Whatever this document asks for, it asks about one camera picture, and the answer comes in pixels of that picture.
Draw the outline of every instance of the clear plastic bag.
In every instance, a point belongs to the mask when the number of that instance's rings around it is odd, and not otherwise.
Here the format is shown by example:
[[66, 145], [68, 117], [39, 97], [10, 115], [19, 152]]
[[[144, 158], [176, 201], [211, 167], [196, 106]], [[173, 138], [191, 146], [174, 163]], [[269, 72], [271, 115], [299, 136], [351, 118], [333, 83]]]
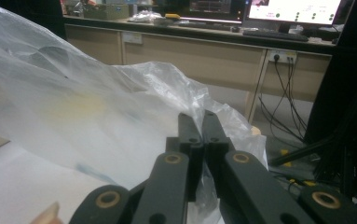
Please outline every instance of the clear plastic bag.
[[[179, 113], [201, 127], [205, 109], [262, 161], [266, 138], [172, 64], [106, 65], [0, 8], [0, 136], [49, 161], [131, 189], [177, 136]], [[205, 174], [200, 194], [213, 190]], [[198, 204], [215, 202], [208, 195]]]

